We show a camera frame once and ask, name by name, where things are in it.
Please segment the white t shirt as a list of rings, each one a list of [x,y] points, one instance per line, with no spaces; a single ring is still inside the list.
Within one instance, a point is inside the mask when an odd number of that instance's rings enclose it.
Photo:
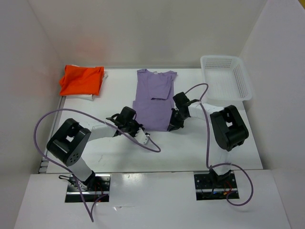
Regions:
[[[70,98],[80,98],[93,101],[100,95],[103,78],[107,78],[104,67],[85,68],[73,65],[73,82],[71,84]]]

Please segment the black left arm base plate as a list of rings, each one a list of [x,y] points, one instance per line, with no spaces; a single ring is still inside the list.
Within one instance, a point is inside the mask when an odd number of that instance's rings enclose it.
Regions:
[[[85,185],[81,181],[78,181],[77,184],[72,175],[70,175],[69,177],[59,175],[59,179],[66,180],[68,182],[65,196],[66,203],[82,202],[78,186],[80,187],[81,192],[83,194],[83,198],[86,202],[109,202],[111,184],[110,174],[97,174],[95,176],[95,180],[88,185]]]

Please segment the lavender t shirt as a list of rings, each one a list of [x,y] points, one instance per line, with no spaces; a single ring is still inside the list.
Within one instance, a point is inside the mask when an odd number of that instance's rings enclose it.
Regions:
[[[137,88],[132,103],[136,121],[148,131],[166,132],[174,108],[174,80],[177,72],[137,71]]]

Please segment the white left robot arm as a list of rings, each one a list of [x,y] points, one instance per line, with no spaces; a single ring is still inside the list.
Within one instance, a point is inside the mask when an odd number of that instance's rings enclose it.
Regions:
[[[148,136],[144,133],[143,125],[134,119],[135,116],[136,112],[133,109],[124,107],[119,114],[107,118],[117,129],[100,122],[80,125],[69,118],[51,137],[47,143],[47,150],[73,172],[78,178],[78,185],[83,190],[101,188],[101,180],[81,157],[84,149],[89,141],[116,137],[121,135],[121,132],[131,136],[140,145],[147,144]]]

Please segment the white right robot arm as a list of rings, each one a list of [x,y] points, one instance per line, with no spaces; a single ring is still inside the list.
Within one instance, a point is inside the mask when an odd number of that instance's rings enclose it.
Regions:
[[[172,109],[167,131],[184,128],[184,121],[187,118],[197,118],[206,122],[206,167],[209,169],[209,182],[213,187],[220,187],[229,177],[233,165],[228,159],[228,152],[242,145],[249,137],[248,129],[237,108],[234,105],[221,108],[209,104],[205,104],[205,108],[200,100],[189,100],[184,92],[176,94],[173,101],[176,107]],[[220,156],[220,162],[215,165],[209,164],[211,132],[218,146],[227,152]]]

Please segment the orange t shirt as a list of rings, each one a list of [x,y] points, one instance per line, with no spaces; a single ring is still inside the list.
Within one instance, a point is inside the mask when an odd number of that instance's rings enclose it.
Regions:
[[[79,67],[66,65],[64,76],[59,80],[60,96],[100,94],[104,67]]]

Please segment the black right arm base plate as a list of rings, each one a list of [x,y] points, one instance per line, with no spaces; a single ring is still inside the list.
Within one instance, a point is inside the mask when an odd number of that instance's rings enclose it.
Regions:
[[[212,178],[208,172],[194,173],[194,185],[196,200],[222,200],[239,199],[239,193],[234,173],[218,184],[213,184]]]

